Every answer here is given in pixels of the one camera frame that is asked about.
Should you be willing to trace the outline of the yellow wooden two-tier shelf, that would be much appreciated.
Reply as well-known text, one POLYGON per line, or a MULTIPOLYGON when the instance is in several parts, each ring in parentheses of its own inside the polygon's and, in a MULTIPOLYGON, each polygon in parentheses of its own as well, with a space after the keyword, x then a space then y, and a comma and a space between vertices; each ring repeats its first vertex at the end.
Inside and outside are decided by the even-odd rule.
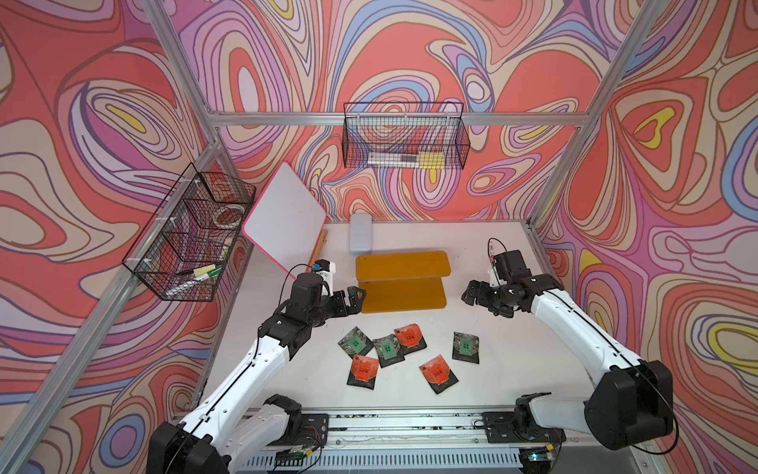
POLYGON ((443 251, 355 258, 355 277, 359 288, 366 291, 364 314, 446 308, 442 279, 450 275, 450 262, 443 251))

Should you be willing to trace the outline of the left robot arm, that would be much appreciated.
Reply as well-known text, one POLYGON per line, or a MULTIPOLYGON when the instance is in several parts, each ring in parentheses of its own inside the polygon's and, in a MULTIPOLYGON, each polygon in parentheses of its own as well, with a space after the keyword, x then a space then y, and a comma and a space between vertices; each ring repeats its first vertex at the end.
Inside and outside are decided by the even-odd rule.
POLYGON ((251 349, 221 385, 181 422, 165 422, 148 444, 149 473, 235 473, 269 444, 295 438, 302 408, 274 395, 247 414, 270 380, 329 319, 361 313, 366 292, 357 286, 334 292, 325 273, 299 275, 258 329, 251 349))

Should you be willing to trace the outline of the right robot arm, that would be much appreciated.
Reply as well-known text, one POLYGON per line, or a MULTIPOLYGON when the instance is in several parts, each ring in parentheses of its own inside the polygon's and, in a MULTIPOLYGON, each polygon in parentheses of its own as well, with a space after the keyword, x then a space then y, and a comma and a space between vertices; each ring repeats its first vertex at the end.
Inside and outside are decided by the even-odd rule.
POLYGON ((470 280, 461 299, 491 314, 529 313, 546 324, 584 366, 592 385, 586 399, 537 392, 519 397, 513 410, 521 438, 537 430, 593 436, 608 450, 678 436, 673 376, 661 361, 645 361, 594 322, 548 274, 535 275, 518 251, 491 258, 494 282, 470 280))

